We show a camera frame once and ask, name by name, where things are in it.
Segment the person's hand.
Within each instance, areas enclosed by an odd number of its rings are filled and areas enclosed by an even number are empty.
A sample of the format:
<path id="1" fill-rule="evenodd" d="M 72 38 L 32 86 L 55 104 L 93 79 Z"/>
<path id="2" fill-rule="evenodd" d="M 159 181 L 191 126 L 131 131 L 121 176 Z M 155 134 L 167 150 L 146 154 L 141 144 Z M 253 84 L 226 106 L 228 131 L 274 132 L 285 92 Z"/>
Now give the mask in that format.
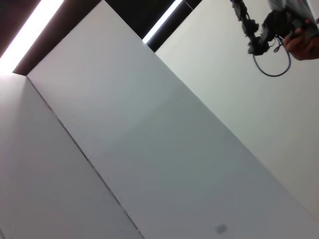
<path id="1" fill-rule="evenodd" d="M 294 34 L 295 38 L 291 34 L 285 37 L 285 49 L 299 61 L 319 59 L 319 36 L 308 38 L 303 28 L 296 29 Z"/>

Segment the black handheld controller device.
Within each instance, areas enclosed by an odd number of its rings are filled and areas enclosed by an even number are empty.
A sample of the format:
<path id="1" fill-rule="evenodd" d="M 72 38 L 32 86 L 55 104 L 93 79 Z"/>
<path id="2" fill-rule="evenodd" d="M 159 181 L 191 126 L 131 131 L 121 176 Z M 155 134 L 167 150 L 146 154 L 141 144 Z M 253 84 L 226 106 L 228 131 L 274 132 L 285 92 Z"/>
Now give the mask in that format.
<path id="1" fill-rule="evenodd" d="M 274 38 L 285 38 L 287 35 L 296 37 L 294 34 L 298 28 L 306 30 L 306 36 L 309 38 L 319 36 L 319 29 L 315 23 L 314 17 L 308 17 L 286 8 L 282 10 L 271 10 L 262 23 L 260 36 L 255 33 L 259 25 L 251 19 L 248 9 L 243 0 L 230 0 L 236 16 L 242 22 L 244 34 L 250 39 L 248 44 L 248 53 L 254 56 L 263 55 L 270 48 L 269 42 Z"/>

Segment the light grey sleeve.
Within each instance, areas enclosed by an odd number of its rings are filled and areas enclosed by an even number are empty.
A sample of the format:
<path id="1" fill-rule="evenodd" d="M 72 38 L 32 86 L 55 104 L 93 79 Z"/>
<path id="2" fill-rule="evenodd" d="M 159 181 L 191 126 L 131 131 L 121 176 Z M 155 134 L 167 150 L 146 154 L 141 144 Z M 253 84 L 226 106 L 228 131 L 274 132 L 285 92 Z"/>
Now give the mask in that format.
<path id="1" fill-rule="evenodd" d="M 271 10 L 289 8 L 300 15 L 313 17 L 314 13 L 307 0 L 268 0 Z"/>

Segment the long ceiling light strip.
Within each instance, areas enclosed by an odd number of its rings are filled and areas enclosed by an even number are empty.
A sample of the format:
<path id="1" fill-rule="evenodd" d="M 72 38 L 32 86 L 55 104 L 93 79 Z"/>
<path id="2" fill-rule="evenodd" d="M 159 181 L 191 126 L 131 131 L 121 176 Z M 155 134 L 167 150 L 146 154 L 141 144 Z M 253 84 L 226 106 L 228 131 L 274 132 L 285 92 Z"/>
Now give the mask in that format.
<path id="1" fill-rule="evenodd" d="M 0 57 L 0 74 L 10 74 L 34 44 L 64 0 L 41 0 Z"/>
<path id="2" fill-rule="evenodd" d="M 176 8 L 183 2 L 183 0 L 175 0 L 171 6 L 165 11 L 155 25 L 149 30 L 146 36 L 142 39 L 143 43 L 147 44 L 152 37 L 157 33 L 160 27 L 167 21 L 170 15 L 176 10 Z"/>

